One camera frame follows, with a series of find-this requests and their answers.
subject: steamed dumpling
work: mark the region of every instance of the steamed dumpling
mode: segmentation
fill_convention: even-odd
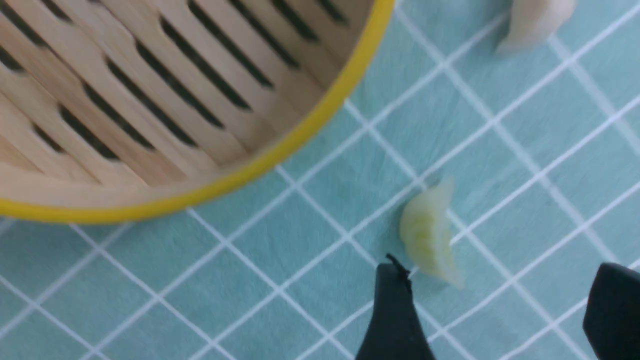
[[[498,45],[498,52],[544,42],[573,15],[576,5],[576,0],[514,0],[509,35]]]
[[[412,199],[400,218],[400,239],[420,271],[462,288],[464,281],[454,264],[449,244],[447,209],[453,188],[453,179],[447,178]]]

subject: wooden slat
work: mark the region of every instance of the wooden slat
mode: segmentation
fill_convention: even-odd
[[[246,156],[231,133],[208,123],[149,67],[138,54],[135,39],[109,10],[86,0],[56,3],[216,163],[224,165]]]
[[[102,51],[77,27],[59,20],[40,0],[7,3],[158,152],[188,176],[216,168],[202,151],[182,143],[107,68]]]
[[[287,131],[299,121],[294,108],[272,89],[262,85],[240,64],[227,48],[212,36],[190,12],[185,0],[147,1],[198,50],[198,53],[276,131]]]
[[[249,149],[259,149],[276,136],[256,114],[236,108],[159,29],[159,14],[143,1],[102,0],[115,17],[147,46],[169,71]]]
[[[374,0],[331,0],[331,3],[347,18],[351,29],[361,32],[369,18],[373,1]]]
[[[285,0],[285,2],[313,29],[320,43],[332,54],[342,62],[349,58],[361,28],[352,28],[335,22],[317,0]]]
[[[105,208],[132,197],[140,189],[95,186],[87,183],[70,183],[26,171],[0,161],[0,199],[10,199],[24,204],[58,206],[61,208]]]
[[[5,137],[0,135],[0,163],[6,166],[14,166],[27,172],[40,173],[38,168],[29,159],[25,158]]]
[[[43,141],[38,141],[29,119],[2,93],[0,133],[43,174],[65,180],[96,182],[73,158],[57,154]]]
[[[0,64],[0,92],[40,126],[98,181],[108,186],[142,180],[126,165],[109,161],[71,129],[58,114],[58,102],[28,74],[15,74]]]
[[[147,184],[166,184],[185,178],[162,154],[145,151],[129,138],[85,96],[80,80],[55,54],[47,48],[37,48],[4,14],[0,14],[0,45]]]
[[[241,0],[261,24],[323,86],[330,86],[340,72],[338,59],[319,44],[306,41],[267,0]]]
[[[228,0],[197,0],[195,3],[300,114],[308,113],[322,98],[324,91],[321,85],[307,74],[306,69],[290,69]]]

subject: yellow rim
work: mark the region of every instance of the yellow rim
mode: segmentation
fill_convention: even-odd
[[[393,11],[393,0],[376,0],[367,25],[353,55],[336,82],[331,86],[313,112],[290,134],[271,150],[249,165],[213,184],[176,197],[148,202],[142,205],[113,209],[69,209],[52,206],[36,206],[0,199],[2,215],[44,222],[75,222],[106,224],[128,220],[142,220],[172,213],[200,202],[218,197],[245,185],[265,174],[275,165],[297,151],[313,137],[342,106],[343,101],[356,87],[382,41],[387,23]]]

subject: slot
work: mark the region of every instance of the slot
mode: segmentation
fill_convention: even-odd
[[[0,46],[0,62],[13,72],[25,72],[24,67]]]
[[[298,16],[295,10],[289,6],[284,0],[271,0],[273,6],[278,9],[282,16],[289,21],[289,24],[296,29],[298,34],[309,42],[318,42],[316,33],[307,25],[307,23]]]
[[[118,156],[104,145],[74,114],[66,107],[58,105],[58,113],[60,117],[69,125],[87,144],[93,147],[103,158],[108,160],[120,161]]]
[[[164,65],[139,41],[136,41],[136,49],[140,57],[153,69],[164,82],[182,100],[197,111],[208,123],[220,129],[224,125],[216,118]]]
[[[196,49],[178,33],[178,31],[164,18],[160,18],[160,25],[166,36],[182,51],[200,72],[209,79],[234,105],[241,109],[250,110],[249,104],[216,72]]]
[[[155,150],[154,146],[144,137],[142,134],[138,132],[131,124],[126,121],[120,114],[106,102],[97,91],[95,91],[89,84],[83,82],[84,93],[89,97],[89,99],[98,107],[98,109],[102,110],[102,112],[107,115],[113,122],[115,122],[122,131],[127,133],[133,141],[142,145],[144,148],[148,150]]]
[[[47,45],[47,42],[43,38],[41,38],[40,35],[38,35],[38,33],[36,33],[35,30],[33,30],[31,26],[29,26],[29,24],[27,24],[27,22],[24,21],[22,17],[20,17],[20,15],[18,15],[18,13],[16,13],[4,1],[0,1],[0,12],[2,12],[4,16],[6,16],[6,18],[9,19],[9,21],[11,21],[11,23],[15,25],[15,27],[18,28],[18,30],[20,30],[20,32],[24,34],[24,36],[26,36],[36,46],[49,47],[49,45]]]
[[[333,21],[339,24],[349,25],[349,19],[347,19],[340,10],[333,4],[331,0],[316,0],[320,6],[326,11],[326,13],[333,19]]]
[[[280,44],[278,40],[262,25],[262,23],[253,16],[251,11],[240,2],[240,0],[229,0],[229,3],[244,17],[244,19],[251,25],[253,30],[257,32],[264,41],[278,54],[280,59],[284,61],[289,67],[294,69],[300,69],[300,63]]]
[[[189,137],[176,123],[161,109],[153,100],[151,100],[141,88],[139,88],[131,79],[111,60],[106,59],[107,67],[111,73],[135,96],[142,105],[144,105],[152,114],[156,116],[163,125],[172,132],[182,143],[190,147],[198,147],[198,145]]]
[[[200,21],[202,26],[213,35],[218,41],[236,58],[236,60],[244,66],[244,68],[262,85],[268,88],[273,88],[273,84],[267,79],[267,77],[249,60],[242,50],[240,50],[233,40],[231,40],[220,27],[202,10],[202,8],[196,4],[195,0],[189,0],[189,10],[193,16]]]
[[[33,126],[33,131],[36,133],[36,135],[38,135],[38,137],[44,143],[46,143],[53,151],[57,152],[58,154],[66,154],[67,153],[62,148],[62,146],[58,145],[58,143],[55,140],[53,140],[51,138],[51,136],[49,136],[47,133],[45,133],[44,130],[40,128],[40,126],[37,126],[35,124],[32,124],[32,126]]]
[[[40,0],[40,1],[58,19],[69,24],[74,23],[73,21],[71,21],[71,18],[64,11],[62,11],[62,9],[56,3],[53,2],[53,0]]]

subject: bamboo steamer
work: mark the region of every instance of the bamboo steamer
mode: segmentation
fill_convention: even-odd
[[[337,111],[391,0],[0,0],[0,215],[103,223],[265,173]]]

